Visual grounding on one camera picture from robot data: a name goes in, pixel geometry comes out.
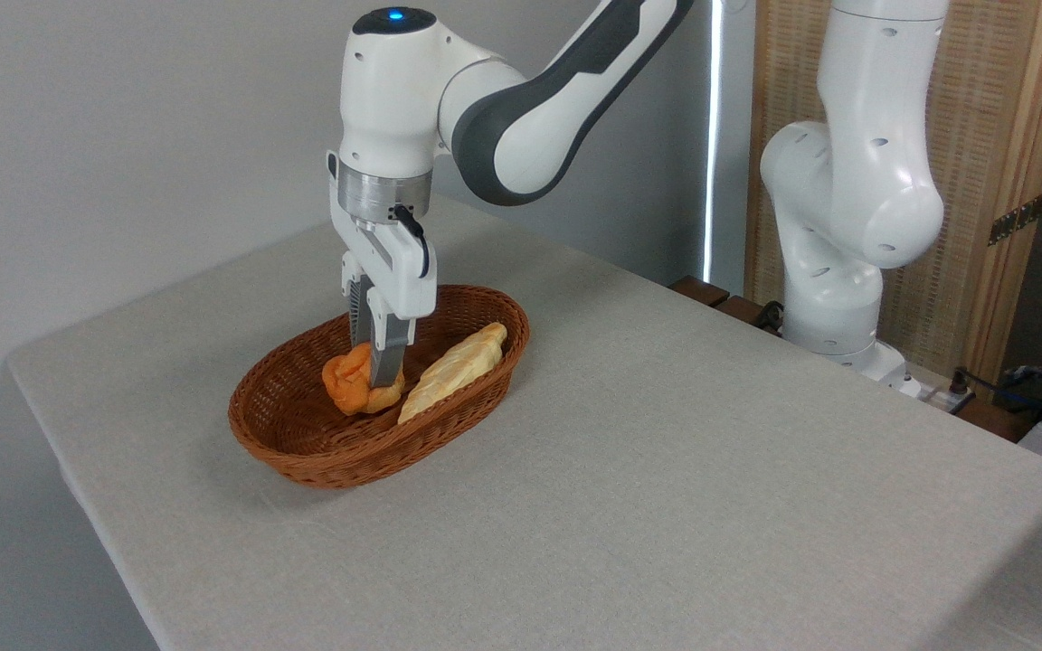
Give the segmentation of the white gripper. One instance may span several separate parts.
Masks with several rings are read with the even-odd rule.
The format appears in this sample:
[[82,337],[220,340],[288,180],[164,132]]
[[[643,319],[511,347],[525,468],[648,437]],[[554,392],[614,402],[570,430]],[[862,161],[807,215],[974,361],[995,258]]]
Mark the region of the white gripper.
[[334,151],[327,152],[327,169],[332,226],[351,252],[342,257],[351,345],[371,343],[369,387],[392,387],[414,342],[413,319],[437,306],[435,247],[413,235],[396,211],[422,221],[430,209],[431,172],[411,178],[368,175]]

